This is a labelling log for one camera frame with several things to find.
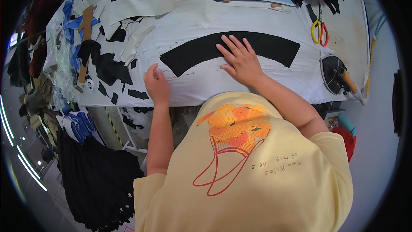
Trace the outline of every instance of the fabric pile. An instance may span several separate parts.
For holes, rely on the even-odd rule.
[[[138,158],[101,145],[93,136],[81,145],[61,127],[58,167],[75,221],[87,229],[109,232],[133,217],[133,181],[143,177]]]

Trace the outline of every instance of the yellow t-shirt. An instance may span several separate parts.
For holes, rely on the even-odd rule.
[[[337,231],[353,198],[339,134],[306,139],[245,92],[208,100],[167,175],[133,186],[136,231]]]

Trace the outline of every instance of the red scissor handle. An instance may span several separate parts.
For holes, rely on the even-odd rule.
[[[323,31],[325,31],[325,33],[326,33],[325,43],[322,43]],[[329,33],[327,32],[326,25],[324,23],[322,23],[322,25],[321,25],[321,40],[320,40],[321,46],[325,47],[327,45],[328,41],[329,41]]]

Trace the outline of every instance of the hand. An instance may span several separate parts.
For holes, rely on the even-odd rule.
[[[230,39],[224,35],[222,36],[223,42],[229,47],[232,53],[220,44],[216,44],[216,48],[218,48],[226,61],[232,66],[223,64],[220,68],[228,72],[229,75],[241,84],[255,87],[255,85],[259,84],[258,80],[266,76],[260,67],[255,51],[246,38],[243,38],[243,43],[246,47],[244,47],[235,36],[229,35],[229,38]]]
[[[169,106],[169,85],[158,64],[152,64],[143,76],[147,93],[152,98],[154,106]]]

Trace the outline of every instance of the scissors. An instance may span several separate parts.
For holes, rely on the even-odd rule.
[[[315,39],[315,35],[313,33],[316,25],[318,25],[318,40]],[[325,33],[326,33],[325,43],[322,43],[323,31],[325,31]],[[321,8],[320,3],[319,3],[319,18],[312,24],[312,28],[310,30],[310,33],[312,35],[313,41],[316,44],[321,44],[322,47],[325,47],[327,45],[327,42],[329,41],[329,33],[327,32],[326,25],[322,21],[322,8]]]

